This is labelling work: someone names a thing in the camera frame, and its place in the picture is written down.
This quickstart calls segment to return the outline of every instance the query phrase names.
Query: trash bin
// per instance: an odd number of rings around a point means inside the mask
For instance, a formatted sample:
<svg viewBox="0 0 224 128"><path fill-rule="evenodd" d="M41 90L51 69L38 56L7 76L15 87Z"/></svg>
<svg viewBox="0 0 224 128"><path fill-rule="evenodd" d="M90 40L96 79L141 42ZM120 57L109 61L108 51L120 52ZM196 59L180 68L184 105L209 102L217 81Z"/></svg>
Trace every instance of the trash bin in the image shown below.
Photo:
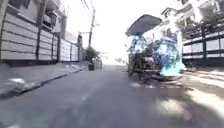
<svg viewBox="0 0 224 128"><path fill-rule="evenodd" d="M94 71L95 70L94 63L89 63L88 68L89 68L89 71Z"/></svg>

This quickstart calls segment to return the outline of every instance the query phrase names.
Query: sidewalk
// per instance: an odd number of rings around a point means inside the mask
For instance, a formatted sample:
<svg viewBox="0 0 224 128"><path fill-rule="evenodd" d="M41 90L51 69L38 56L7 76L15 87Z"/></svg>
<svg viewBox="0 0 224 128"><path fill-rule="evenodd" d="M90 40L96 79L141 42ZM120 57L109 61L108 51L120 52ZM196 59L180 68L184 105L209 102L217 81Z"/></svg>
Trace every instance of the sidewalk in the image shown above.
<svg viewBox="0 0 224 128"><path fill-rule="evenodd" d="M178 82L224 98L224 68L222 67L188 69Z"/></svg>
<svg viewBox="0 0 224 128"><path fill-rule="evenodd" d="M0 64L0 99L38 88L47 82L76 73L86 67L85 62L13 68Z"/></svg>

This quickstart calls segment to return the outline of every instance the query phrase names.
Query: curb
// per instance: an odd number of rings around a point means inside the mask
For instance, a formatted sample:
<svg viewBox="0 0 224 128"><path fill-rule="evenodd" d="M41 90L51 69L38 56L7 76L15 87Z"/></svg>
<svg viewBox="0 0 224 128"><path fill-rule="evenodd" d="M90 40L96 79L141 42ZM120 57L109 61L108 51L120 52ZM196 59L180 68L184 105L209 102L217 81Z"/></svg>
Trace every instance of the curb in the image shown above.
<svg viewBox="0 0 224 128"><path fill-rule="evenodd" d="M78 70L76 70L74 72L70 72L70 73L66 73L66 74L63 74L63 75L56 76L54 78L51 78L51 79L42 81L40 83L37 83L37 84L35 84L34 86L32 86L30 88L25 88L25 89L15 88L14 90L10 90L8 92L5 92L3 94L0 94L0 100L6 100L6 99L9 99L9 98L12 98L12 97L16 97L16 96L23 95L23 94L25 94L25 93L27 93L29 91L33 91L35 89L38 89L40 87L43 87L45 84L48 84L48 83L50 83L50 82L52 82L54 80L61 79L61 78L66 77L68 75L81 72L81 71L83 71L85 69L87 69L87 67L78 69Z"/></svg>

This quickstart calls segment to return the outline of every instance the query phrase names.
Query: power line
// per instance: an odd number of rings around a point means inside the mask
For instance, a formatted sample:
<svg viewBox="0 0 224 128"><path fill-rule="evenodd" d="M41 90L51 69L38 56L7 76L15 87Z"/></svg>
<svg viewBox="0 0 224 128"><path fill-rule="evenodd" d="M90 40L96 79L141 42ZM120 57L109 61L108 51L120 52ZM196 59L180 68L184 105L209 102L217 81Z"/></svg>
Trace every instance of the power line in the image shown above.
<svg viewBox="0 0 224 128"><path fill-rule="evenodd" d="M82 3L83 7L85 8L85 10L86 10L86 13L87 13L88 17L89 17L90 19L92 19L92 17L90 16L90 15L92 15L92 13L91 13L91 12L89 12L89 11L87 10L87 8L86 8L86 6L85 6L85 4L84 4L83 0L80 0L80 1L81 1L81 3Z"/></svg>
<svg viewBox="0 0 224 128"><path fill-rule="evenodd" d="M91 10L90 10L89 6L87 5L86 1L85 1L85 0L80 0L80 1L82 2L82 5L83 5L83 7L85 8L88 17L90 18L90 20L92 20L92 15L93 15L93 14L91 13Z"/></svg>
<svg viewBox="0 0 224 128"><path fill-rule="evenodd" d="M86 1L85 1L85 0L82 0L82 2L84 2L85 6L88 8L89 12L92 14L92 11L91 11L91 9L89 8L89 6L88 6L88 4L86 3Z"/></svg>

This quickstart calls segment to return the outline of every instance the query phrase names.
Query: auto rickshaw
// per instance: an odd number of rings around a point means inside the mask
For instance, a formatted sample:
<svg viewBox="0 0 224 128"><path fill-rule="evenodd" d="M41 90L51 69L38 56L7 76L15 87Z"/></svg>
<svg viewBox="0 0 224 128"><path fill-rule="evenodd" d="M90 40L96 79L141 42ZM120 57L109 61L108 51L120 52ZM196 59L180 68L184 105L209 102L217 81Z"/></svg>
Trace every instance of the auto rickshaw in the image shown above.
<svg viewBox="0 0 224 128"><path fill-rule="evenodd" d="M147 42L143 34L161 23L161 19L143 15L126 32L133 37L129 48L128 75L137 73L139 78L176 80L185 68L181 61L182 52L177 45L175 33Z"/></svg>

